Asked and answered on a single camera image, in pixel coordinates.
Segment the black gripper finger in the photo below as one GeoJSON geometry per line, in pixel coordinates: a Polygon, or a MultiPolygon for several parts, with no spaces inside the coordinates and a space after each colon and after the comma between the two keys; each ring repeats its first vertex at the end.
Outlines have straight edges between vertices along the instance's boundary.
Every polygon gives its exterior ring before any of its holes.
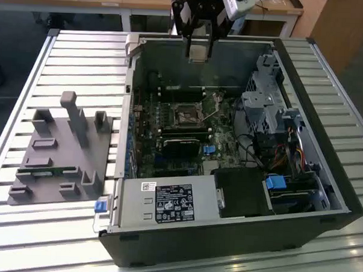
{"type": "Polygon", "coordinates": [[[207,58],[210,58],[213,54],[213,44],[219,39],[225,38],[232,27],[232,21],[228,18],[227,11],[225,8],[214,13],[210,20],[211,32],[209,37],[208,53],[207,58]]]}
{"type": "Polygon", "coordinates": [[[188,58],[193,33],[193,16],[187,0],[172,0],[172,19],[176,33],[186,41],[185,56],[188,58]]]}

